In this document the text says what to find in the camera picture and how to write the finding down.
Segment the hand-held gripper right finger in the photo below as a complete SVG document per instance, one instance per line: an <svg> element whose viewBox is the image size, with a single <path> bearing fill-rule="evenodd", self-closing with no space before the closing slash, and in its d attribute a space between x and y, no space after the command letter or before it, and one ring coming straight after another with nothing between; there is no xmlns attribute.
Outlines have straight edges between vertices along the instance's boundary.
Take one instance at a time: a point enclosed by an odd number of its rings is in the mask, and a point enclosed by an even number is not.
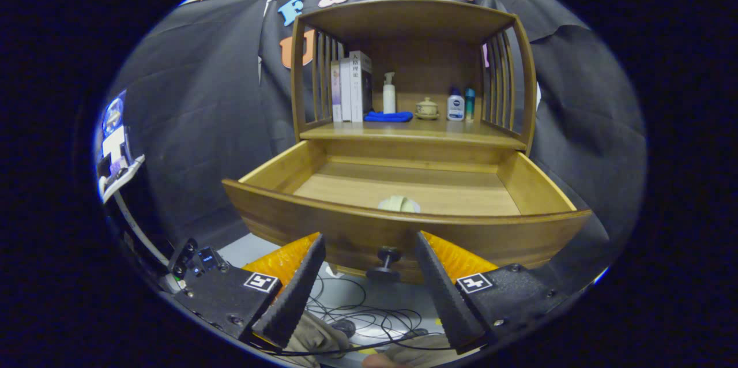
<svg viewBox="0 0 738 368"><path fill-rule="evenodd" d="M568 295L520 264L496 266L425 231L415 255L446 338L459 355L508 344L564 310Z"/></svg>

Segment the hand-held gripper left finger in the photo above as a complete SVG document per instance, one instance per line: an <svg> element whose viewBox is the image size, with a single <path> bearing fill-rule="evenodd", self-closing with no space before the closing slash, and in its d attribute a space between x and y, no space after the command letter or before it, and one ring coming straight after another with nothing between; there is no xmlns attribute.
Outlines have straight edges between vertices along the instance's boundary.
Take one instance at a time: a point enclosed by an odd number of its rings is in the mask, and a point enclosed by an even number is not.
<svg viewBox="0 0 738 368"><path fill-rule="evenodd" d="M227 336L268 349L287 347L325 259L325 239L309 234L247 266L227 262L194 239L171 260L174 299Z"/></svg>

